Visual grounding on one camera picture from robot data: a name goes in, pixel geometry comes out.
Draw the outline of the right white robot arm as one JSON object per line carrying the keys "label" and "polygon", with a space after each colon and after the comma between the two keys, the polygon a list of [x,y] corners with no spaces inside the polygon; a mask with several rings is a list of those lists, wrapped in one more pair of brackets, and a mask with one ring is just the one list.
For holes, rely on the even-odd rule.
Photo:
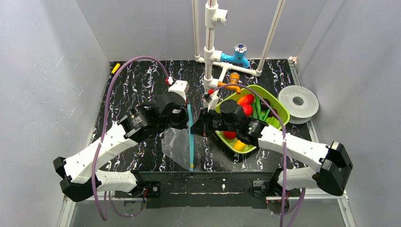
{"label": "right white robot arm", "polygon": [[344,194],[353,163],[345,146],[337,141],[327,145],[284,133],[267,122],[247,116],[243,107],[232,99],[223,101],[219,111],[209,106],[202,108],[191,127],[191,134],[203,137],[216,131],[234,132],[236,140],[247,146],[276,151],[306,165],[290,170],[278,168],[266,187],[269,193],[320,188],[334,196]]}

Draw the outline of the clear zip top bag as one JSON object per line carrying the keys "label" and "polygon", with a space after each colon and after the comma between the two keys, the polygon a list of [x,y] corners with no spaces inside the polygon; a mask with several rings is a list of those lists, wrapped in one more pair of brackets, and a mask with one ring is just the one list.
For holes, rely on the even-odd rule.
{"label": "clear zip top bag", "polygon": [[164,155],[188,171],[194,170],[194,137],[190,127],[193,125],[192,106],[187,105],[189,120],[187,129],[170,128],[159,135]]}

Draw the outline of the red toy apple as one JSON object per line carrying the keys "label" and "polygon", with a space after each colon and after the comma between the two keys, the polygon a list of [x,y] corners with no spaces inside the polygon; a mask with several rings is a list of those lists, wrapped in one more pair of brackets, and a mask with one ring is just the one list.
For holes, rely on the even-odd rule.
{"label": "red toy apple", "polygon": [[233,140],[236,138],[236,133],[233,131],[223,131],[223,136],[227,140]]}

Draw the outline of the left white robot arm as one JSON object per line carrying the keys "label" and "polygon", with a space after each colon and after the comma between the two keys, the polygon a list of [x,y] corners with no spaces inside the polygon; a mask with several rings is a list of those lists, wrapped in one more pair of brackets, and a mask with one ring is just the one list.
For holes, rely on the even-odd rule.
{"label": "left white robot arm", "polygon": [[60,186],[64,195],[80,202],[98,192],[145,190],[148,183],[137,170],[107,172],[100,168],[125,150],[170,128],[187,129],[188,89],[187,81],[177,80],[157,101],[128,110],[103,136],[82,151],[68,158],[56,158],[53,166],[62,178]]}

